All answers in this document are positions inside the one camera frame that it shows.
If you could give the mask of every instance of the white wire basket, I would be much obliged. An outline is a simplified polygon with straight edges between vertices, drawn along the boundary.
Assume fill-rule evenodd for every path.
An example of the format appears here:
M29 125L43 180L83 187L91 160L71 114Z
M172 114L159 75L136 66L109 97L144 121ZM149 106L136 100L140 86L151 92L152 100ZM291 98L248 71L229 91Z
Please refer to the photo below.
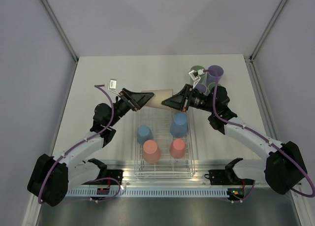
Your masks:
M176 139L169 131L174 113L150 107L143 107L136 112L136 130L141 125L147 125L162 152L161 159L157 163L147 163L143 159L143 146L138 143L136 133L134 174L138 178L191 178L194 176L195 167L189 121L189 116L192 116L192 113L186 112L186 114L188 133L182 138L186 142L186 154L181 159L174 159L169 153L171 143Z

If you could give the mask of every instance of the gray floor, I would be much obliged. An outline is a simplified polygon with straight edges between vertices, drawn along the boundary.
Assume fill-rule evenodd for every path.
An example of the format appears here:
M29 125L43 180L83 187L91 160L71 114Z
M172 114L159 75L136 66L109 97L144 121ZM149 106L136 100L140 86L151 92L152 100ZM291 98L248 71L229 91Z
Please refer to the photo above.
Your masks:
M42 207L41 226L299 226L292 199L255 189L242 204L215 198L116 198Z

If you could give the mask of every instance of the white wall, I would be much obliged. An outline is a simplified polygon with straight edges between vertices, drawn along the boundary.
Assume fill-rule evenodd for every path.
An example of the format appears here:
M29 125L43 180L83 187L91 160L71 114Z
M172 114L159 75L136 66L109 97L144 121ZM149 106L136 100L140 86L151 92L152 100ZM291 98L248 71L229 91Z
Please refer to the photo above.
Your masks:
M48 0L79 56L245 54L280 0Z
M290 0L256 59L279 136L285 142L291 140L298 144L313 181L315 181L314 2L315 0ZM311 203L315 212L315 199L312 199Z
M22 223L75 69L38 0L0 0L0 224Z

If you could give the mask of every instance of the table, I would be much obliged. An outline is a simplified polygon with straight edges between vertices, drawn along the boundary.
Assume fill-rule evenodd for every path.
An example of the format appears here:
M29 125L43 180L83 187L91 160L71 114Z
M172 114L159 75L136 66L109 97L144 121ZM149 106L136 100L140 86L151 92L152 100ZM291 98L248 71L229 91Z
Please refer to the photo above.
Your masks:
M117 79L117 90L126 88L133 92L142 90L173 89L178 92L189 83L189 69L194 65L208 68L220 65L224 75L220 84L227 88L231 99L230 109L246 123L265 133L261 115L243 55L171 55L171 56L110 56L80 57L63 114L54 153L68 149L89 131L94 108L106 96L94 88L95 84L108 84ZM193 143L196 160L217 161L259 159L243 144L211 128L207 118L210 113L193 110L196 142ZM113 140L102 150L87 159L133 160L135 140L135 112L129 111L114 129Z

